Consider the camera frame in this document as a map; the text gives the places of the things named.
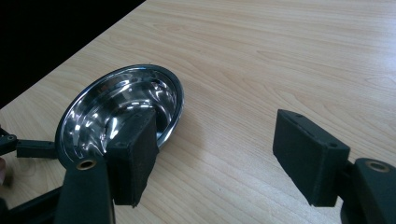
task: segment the wooden table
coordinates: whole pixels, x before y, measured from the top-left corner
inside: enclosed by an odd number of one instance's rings
[[[184,113],[141,203],[116,207],[118,223],[340,223],[341,200],[309,206],[274,157],[276,111],[306,115],[352,148],[351,161],[396,165],[395,15],[382,0],[148,0],[4,107],[0,123],[53,140],[97,78],[158,64],[181,80]],[[63,183],[57,161],[4,158],[10,207]]]

